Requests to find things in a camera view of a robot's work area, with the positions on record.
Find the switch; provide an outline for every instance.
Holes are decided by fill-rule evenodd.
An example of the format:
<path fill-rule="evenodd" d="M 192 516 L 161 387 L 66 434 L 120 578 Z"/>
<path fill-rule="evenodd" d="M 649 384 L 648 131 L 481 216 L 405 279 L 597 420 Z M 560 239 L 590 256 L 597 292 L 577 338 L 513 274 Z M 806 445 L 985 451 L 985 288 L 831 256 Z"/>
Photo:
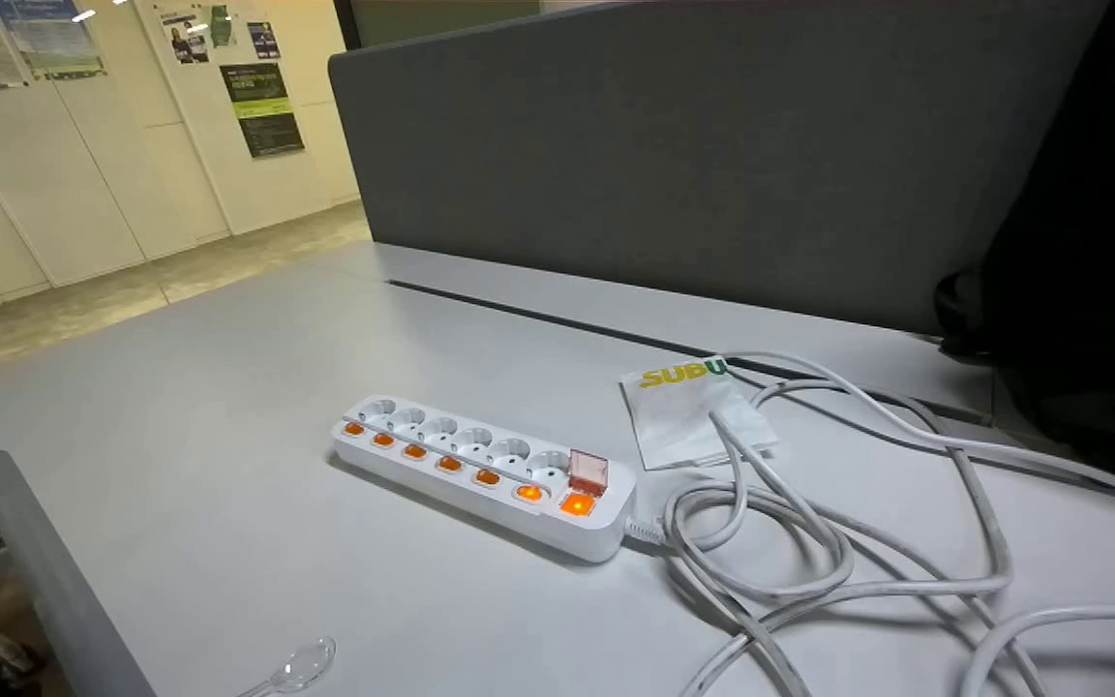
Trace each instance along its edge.
<path fill-rule="evenodd" d="M 583 496 L 583 494 L 568 494 L 568 496 L 560 500 L 560 513 L 568 513 L 568 516 L 577 516 L 577 518 L 594 516 L 594 509 L 597 509 L 597 496 Z"/>
<path fill-rule="evenodd" d="M 608 461 L 572 451 L 572 452 L 568 452 L 568 490 L 590 494 L 590 496 L 604 496 L 604 490 L 608 490 Z"/>
<path fill-rule="evenodd" d="M 439 468 L 462 474 L 464 467 L 457 458 L 440 458 Z"/>
<path fill-rule="evenodd" d="M 513 496 L 537 505 L 537 500 L 547 500 L 547 490 L 524 486 Z"/>

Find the power strip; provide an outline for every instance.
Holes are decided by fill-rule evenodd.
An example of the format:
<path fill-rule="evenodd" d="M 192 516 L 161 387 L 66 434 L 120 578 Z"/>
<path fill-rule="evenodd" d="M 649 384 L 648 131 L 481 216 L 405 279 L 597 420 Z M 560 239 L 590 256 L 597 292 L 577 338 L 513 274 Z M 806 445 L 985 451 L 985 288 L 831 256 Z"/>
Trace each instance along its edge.
<path fill-rule="evenodd" d="M 634 468 L 390 396 L 333 428 L 333 458 L 579 562 L 628 534 Z"/>

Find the gray partition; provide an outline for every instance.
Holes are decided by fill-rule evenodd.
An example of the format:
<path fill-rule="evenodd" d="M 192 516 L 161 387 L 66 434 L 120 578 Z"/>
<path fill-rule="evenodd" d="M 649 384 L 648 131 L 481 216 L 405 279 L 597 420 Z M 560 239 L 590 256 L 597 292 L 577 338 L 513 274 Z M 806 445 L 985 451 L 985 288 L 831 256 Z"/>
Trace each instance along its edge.
<path fill-rule="evenodd" d="M 329 64 L 375 239 L 932 330 L 1108 0 L 697 0 Z"/>

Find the power cord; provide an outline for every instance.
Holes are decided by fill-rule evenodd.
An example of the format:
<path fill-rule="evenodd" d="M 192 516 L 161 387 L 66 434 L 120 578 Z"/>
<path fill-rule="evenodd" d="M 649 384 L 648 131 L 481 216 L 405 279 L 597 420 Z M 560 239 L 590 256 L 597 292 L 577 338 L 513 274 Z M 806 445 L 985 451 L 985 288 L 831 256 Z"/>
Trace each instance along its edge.
<path fill-rule="evenodd" d="M 788 623 L 800 623 L 810 615 L 827 611 L 831 606 L 849 606 L 849 602 L 867 602 L 867 596 L 915 596 L 920 602 L 932 615 L 941 615 L 941 623 L 969 649 L 975 649 L 975 664 L 964 678 L 964 697 L 985 694 L 988 676 L 995 671 L 995 658 L 1003 652 L 1012 652 L 1027 689 L 1034 697 L 1041 697 L 1041 678 L 1034 671 L 1034 664 L 1027 658 L 1027 652 L 1016 649 L 1016 634 L 1034 629 L 1017 629 L 1012 632 L 1017 620 L 1012 623 L 995 623 L 995 611 L 988 609 L 992 594 L 1003 594 L 1012 585 L 1012 547 L 1008 534 L 995 518 L 995 509 L 975 477 L 975 467 L 1000 467 L 1000 468 L 1017 468 L 1017 474 L 1034 474 L 1034 477 L 1049 477 L 1049 481 L 1066 481 L 1066 486 L 1090 486 L 1090 490 L 1111 490 L 1115 494 L 1115 477 L 1088 468 L 1081 461 L 1070 458 L 1049 458 L 1049 452 L 1034 452 L 1034 451 L 1016 451 L 1016 445 L 1000 445 L 1000 443 L 972 443 L 972 439 L 945 439 L 935 429 L 935 420 L 915 405 L 915 398 L 899 398 L 886 396 L 886 405 L 908 412 L 926 429 L 908 428 L 901 416 L 893 416 L 889 407 L 881 407 L 877 398 L 870 398 L 862 387 L 854 387 L 853 379 L 836 378 L 831 367 L 817 363 L 817 362 L 800 362 L 800 357 L 782 357 L 782 354 L 723 354 L 729 362 L 737 357 L 761 357 L 761 362 L 786 362 L 799 367 L 817 374 L 819 379 L 792 379 L 792 384 L 755 384 L 746 378 L 739 378 L 744 384 L 757 387 L 755 407 L 772 405 L 772 398 L 786 398 L 799 405 L 814 416 L 836 420 L 853 429 L 862 429 L 870 439 L 907 445 L 907 451 L 920 451 L 920 452 L 945 452 L 955 467 L 955 477 L 972 500 L 985 547 L 988 547 L 988 562 L 992 572 L 988 578 L 951 578 L 945 572 L 935 562 L 929 562 L 926 556 L 916 556 L 915 547 L 907 547 L 901 538 L 861 523 L 853 516 L 817 509 L 810 500 L 800 500 L 774 468 L 772 468 L 772 452 L 751 451 L 729 424 L 719 412 L 711 412 L 711 428 L 729 451 L 729 467 L 732 467 L 732 486 L 719 481 L 697 481 L 690 490 L 680 490 L 663 516 L 663 534 L 631 527 L 631 544 L 640 549 L 649 556 L 664 556 L 671 572 L 679 580 L 679 594 L 711 623 L 729 629 L 732 640 L 694 676 L 694 683 L 684 686 L 684 697 L 701 697 L 711 689 L 711 683 L 739 658 L 739 654 L 755 654 L 755 664 L 772 676 L 772 683 L 786 694 L 786 697 L 806 697 L 810 686 L 800 683 L 800 676 L 792 671 L 792 664 L 786 658 L 786 652 L 778 649 L 778 632 Z M 810 398 L 800 398 L 799 390 L 839 390 L 853 396 L 861 405 L 867 405 L 889 429 L 881 428 L 862 428 L 853 420 L 839 420 Z M 746 468 L 768 486 L 768 494 L 751 494 L 746 486 Z M 707 530 L 707 534 L 694 534 L 690 523 L 701 513 L 711 509 L 729 509 L 729 518 Z M 772 516 L 774 523 L 788 527 L 792 534 L 806 534 L 810 544 L 817 544 L 823 549 L 823 572 L 810 578 L 800 585 L 786 585 L 786 590 L 761 590 L 744 580 L 739 572 L 711 565 L 707 556 L 723 544 L 732 544 L 746 518 L 746 513 Z M 916 565 L 929 578 L 907 578 L 901 565 L 889 562 L 907 557 L 908 565 Z M 877 565 L 889 580 L 853 580 L 854 557 Z M 964 602 L 972 609 L 972 615 L 992 629 L 992 634 L 985 642 L 975 642 L 961 620 L 935 606 L 935 596 L 951 596 Z M 1094 620 L 1094 609 L 1054 609 L 1061 620 L 1070 611 L 1070 620 Z"/>

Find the desk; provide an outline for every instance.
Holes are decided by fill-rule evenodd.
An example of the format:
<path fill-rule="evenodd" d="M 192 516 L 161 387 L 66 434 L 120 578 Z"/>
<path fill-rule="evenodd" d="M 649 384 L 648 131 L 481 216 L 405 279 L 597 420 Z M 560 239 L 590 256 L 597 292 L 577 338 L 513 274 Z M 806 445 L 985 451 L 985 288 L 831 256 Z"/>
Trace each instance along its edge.
<path fill-rule="evenodd" d="M 679 694 L 723 634 L 674 602 L 663 562 L 560 565 L 325 467 L 329 424 L 370 390 L 634 461 L 614 379 L 655 347 L 395 288 L 513 301 L 694 347 L 774 347 L 961 412 L 992 378 L 929 341 L 684 294 L 359 243 L 0 367 L 0 523 L 76 694 L 237 694 L 333 634 L 310 689 L 346 694 Z M 972 513 L 945 461 L 772 412 L 778 468 L 955 572 L 978 572 Z M 1017 557 L 1003 611 L 1115 602 L 1115 500 L 985 474 Z M 792 565 L 751 527 L 732 556 Z M 814 694 L 947 694 L 964 649 L 907 602 L 782 634 Z M 1054 694 L 1115 694 L 1115 623 L 1054 629 Z M 761 694 L 744 664 L 715 694 Z"/>

